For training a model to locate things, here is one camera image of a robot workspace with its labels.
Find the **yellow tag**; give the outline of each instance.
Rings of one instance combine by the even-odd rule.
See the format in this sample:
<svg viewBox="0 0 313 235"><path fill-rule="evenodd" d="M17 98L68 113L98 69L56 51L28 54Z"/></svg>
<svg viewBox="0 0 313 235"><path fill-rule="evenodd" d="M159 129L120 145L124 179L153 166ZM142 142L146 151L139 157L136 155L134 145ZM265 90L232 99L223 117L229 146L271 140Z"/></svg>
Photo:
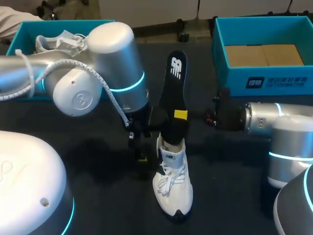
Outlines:
<svg viewBox="0 0 313 235"><path fill-rule="evenodd" d="M137 161L139 161L139 162L147 162L148 159L147 159L147 157L145 157L145 159L138 159Z"/></svg>
<svg viewBox="0 0 313 235"><path fill-rule="evenodd" d="M180 119L187 120L187 114L188 114L187 110L175 110L174 111L174 118L180 118Z"/></svg>

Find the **floor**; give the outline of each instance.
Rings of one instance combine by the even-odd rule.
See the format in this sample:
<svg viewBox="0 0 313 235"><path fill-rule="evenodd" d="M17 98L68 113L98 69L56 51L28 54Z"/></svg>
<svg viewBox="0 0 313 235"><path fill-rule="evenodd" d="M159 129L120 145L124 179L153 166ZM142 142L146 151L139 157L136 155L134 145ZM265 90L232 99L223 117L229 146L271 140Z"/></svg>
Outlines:
<svg viewBox="0 0 313 235"><path fill-rule="evenodd" d="M49 3L56 4L58 0L50 0ZM96 20L100 19L98 0L89 0L89 5L84 6L81 0L67 0L64 6L57 7L55 13L60 20ZM189 33L190 42L205 41L210 38L208 22L194 19L187 22L186 33ZM170 43L177 42L176 33L167 33L157 36L142 37L136 39L138 43Z"/></svg>

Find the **circular logo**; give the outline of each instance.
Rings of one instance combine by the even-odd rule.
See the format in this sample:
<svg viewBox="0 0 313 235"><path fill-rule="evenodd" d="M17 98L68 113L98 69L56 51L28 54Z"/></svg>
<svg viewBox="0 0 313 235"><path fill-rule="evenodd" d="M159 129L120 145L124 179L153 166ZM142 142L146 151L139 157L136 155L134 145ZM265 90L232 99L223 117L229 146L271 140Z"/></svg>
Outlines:
<svg viewBox="0 0 313 235"><path fill-rule="evenodd" d="M72 106L74 109L83 110L90 106L92 103L92 95L88 91L80 91L76 93L72 100Z"/></svg>

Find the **cardboard box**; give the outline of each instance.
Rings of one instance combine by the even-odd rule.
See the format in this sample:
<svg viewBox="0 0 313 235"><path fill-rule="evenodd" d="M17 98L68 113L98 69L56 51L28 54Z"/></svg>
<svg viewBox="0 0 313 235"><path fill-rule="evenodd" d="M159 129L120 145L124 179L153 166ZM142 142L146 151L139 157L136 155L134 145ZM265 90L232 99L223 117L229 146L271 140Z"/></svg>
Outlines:
<svg viewBox="0 0 313 235"><path fill-rule="evenodd" d="M232 96L313 94L308 17L217 18L212 52Z"/></svg>
<svg viewBox="0 0 313 235"><path fill-rule="evenodd" d="M303 66L295 45L225 46L231 67Z"/></svg>

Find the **screw hole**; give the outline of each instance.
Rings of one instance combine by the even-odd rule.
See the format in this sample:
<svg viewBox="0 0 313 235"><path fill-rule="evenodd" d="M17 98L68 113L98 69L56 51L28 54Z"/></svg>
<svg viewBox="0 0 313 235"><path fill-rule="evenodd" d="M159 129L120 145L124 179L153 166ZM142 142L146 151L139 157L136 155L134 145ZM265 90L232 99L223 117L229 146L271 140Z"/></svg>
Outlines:
<svg viewBox="0 0 313 235"><path fill-rule="evenodd" d="M43 207L48 207L48 206L49 206L49 201L48 201L48 199L46 199L46 198L42 198L42 199L40 200L40 204L41 204Z"/></svg>

